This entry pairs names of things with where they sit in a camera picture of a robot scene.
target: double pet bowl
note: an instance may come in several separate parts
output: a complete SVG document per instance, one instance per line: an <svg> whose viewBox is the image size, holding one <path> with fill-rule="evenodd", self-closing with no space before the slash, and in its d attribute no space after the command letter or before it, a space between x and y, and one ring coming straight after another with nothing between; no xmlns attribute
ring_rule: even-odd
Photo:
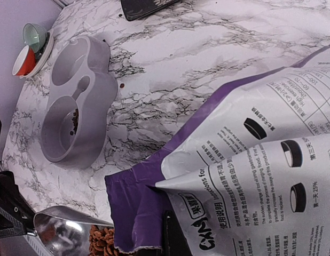
<svg viewBox="0 0 330 256"><path fill-rule="evenodd" d="M99 156L107 112L117 94L109 58L109 46L89 36L70 41L58 55L40 140L50 162L83 169Z"/></svg>

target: cat food bag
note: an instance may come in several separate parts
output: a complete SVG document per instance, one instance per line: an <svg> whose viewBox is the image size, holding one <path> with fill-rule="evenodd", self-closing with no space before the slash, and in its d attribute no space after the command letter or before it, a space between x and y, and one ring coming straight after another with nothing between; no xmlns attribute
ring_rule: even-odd
<svg viewBox="0 0 330 256"><path fill-rule="evenodd" d="M173 210L192 255L330 255L330 46L224 84L163 148L105 179L123 252L161 248Z"/></svg>

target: stainless steel scoop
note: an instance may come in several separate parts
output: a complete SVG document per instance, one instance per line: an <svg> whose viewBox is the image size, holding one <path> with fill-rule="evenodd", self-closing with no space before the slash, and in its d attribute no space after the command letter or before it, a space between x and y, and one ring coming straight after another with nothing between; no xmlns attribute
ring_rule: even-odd
<svg viewBox="0 0 330 256"><path fill-rule="evenodd" d="M92 225L113 227L66 206L35 213L19 193L10 171L0 172L0 238L38 236L55 256L89 254Z"/></svg>
<svg viewBox="0 0 330 256"><path fill-rule="evenodd" d="M36 234L55 256L88 255L92 225L113 228L112 223L66 206L53 206L34 216Z"/></svg>

